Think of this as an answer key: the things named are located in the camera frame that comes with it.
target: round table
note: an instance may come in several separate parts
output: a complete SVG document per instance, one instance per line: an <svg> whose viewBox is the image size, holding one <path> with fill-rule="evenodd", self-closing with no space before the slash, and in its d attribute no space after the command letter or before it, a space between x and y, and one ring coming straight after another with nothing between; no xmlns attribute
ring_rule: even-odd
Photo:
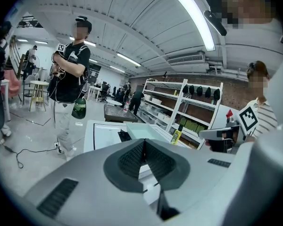
<svg viewBox="0 0 283 226"><path fill-rule="evenodd" d="M113 105L122 105L122 103L119 103L115 100L106 100L108 103L113 104Z"/></svg>
<svg viewBox="0 0 283 226"><path fill-rule="evenodd" d="M32 99L29 105L29 111L32 107L33 101L36 103L43 103L44 110L46 111L45 102L44 102L43 86L48 86L49 83L44 82L44 81L30 81L30 83L34 85L34 89L33 89L33 96L32 96Z"/></svg>

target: black t-shirt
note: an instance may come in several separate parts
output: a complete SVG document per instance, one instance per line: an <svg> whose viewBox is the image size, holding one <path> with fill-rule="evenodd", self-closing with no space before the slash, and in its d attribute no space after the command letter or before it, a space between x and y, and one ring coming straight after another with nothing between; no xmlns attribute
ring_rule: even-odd
<svg viewBox="0 0 283 226"><path fill-rule="evenodd" d="M74 51L75 55L77 56L76 63L84 65L86 67L86 71L89 66L89 48L84 43L79 43L76 45L73 45L73 43L71 43L66 47L64 57L68 59L72 51ZM61 77L62 79L59 79L58 77L54 76L51 80L48 87L50 98L59 102L72 103L80 95L81 88L79 86L79 78L68 72L65 72L64 78L63 75L61 75Z"/></svg>
<svg viewBox="0 0 283 226"><path fill-rule="evenodd" d="M136 91L133 95L133 99L141 100L143 97L145 97L145 96L143 95L143 93L141 91Z"/></svg>

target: white wall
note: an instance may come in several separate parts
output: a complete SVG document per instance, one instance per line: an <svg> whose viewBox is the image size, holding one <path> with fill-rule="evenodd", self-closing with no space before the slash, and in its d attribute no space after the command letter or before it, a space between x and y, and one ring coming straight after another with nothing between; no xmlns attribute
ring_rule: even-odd
<svg viewBox="0 0 283 226"><path fill-rule="evenodd" d="M100 69L100 73L98 75L98 81L100 82L107 82L107 84L110 84L110 91L113 92L113 88L116 87L117 89L123 85L120 85L121 81L126 78L126 81L128 81L128 78L125 77L122 74L119 74L117 72L114 72L112 70L106 69L103 66Z"/></svg>
<svg viewBox="0 0 283 226"><path fill-rule="evenodd" d="M22 54L25 54L27 50L32 48L34 45L38 46L37 48L38 50L35 53L37 58L34 61L34 63L37 67L40 68L43 67L44 69L46 69L46 74L44 75L44 78L47 79L52 65L51 56L55 52L56 47L50 45L17 42L17 49L20 57L22 56Z"/></svg>

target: desk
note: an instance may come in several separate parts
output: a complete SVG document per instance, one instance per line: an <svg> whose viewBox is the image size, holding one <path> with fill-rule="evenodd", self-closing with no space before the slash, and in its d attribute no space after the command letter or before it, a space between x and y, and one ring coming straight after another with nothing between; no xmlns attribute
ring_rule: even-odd
<svg viewBox="0 0 283 226"><path fill-rule="evenodd" d="M116 100L106 100L108 103L113 105L122 105L122 103L117 102Z"/></svg>
<svg viewBox="0 0 283 226"><path fill-rule="evenodd" d="M44 81L30 81L30 83L34 85L34 89L33 89L33 96L32 96L32 99L29 105L29 111L32 107L33 101L36 103L43 103L44 110L46 111L45 102L44 102L43 86L48 86L49 83L44 82Z"/></svg>
<svg viewBox="0 0 283 226"><path fill-rule="evenodd" d="M8 85L9 85L9 80L1 81L1 86L5 86L4 103L5 103L5 110L6 110L6 118L8 121L10 121L9 104L8 104Z"/></svg>
<svg viewBox="0 0 283 226"><path fill-rule="evenodd" d="M105 121L110 122L138 122L138 118L131 111L125 112L123 108L114 105L104 105Z"/></svg>
<svg viewBox="0 0 283 226"><path fill-rule="evenodd" d="M101 88L94 87L94 86L90 86L90 87L89 87L87 100L89 100L90 92L91 92L91 94L93 95L93 93L94 93L94 91L95 91L95 90L97 90L97 91L98 91L98 95L97 95L97 97L96 97L96 102L98 101Z"/></svg>

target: gray floor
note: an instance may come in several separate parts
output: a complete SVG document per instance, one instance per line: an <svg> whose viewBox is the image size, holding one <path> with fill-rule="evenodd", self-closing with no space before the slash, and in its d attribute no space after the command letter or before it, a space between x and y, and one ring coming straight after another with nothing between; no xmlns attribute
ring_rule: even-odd
<svg viewBox="0 0 283 226"><path fill-rule="evenodd" d="M87 114L82 120L72 117L70 125L70 136L76 148L75 154L83 152L84 135L88 120L104 121L104 104L95 102L94 98L87 101ZM33 105L29 112L29 98L25 99L23 105L19 98L9 100L12 135L6 138L6 145L15 152L22 149L42 151L53 149L56 138L53 134L53 124L50 118L50 109L46 106L36 109ZM0 146L0 176L4 184L15 193L23 196L27 190L38 180L52 172L54 169L66 162L65 156L58 155L56 151L32 153L23 151L19 160L24 164L23 169L17 166L16 155L8 152Z"/></svg>

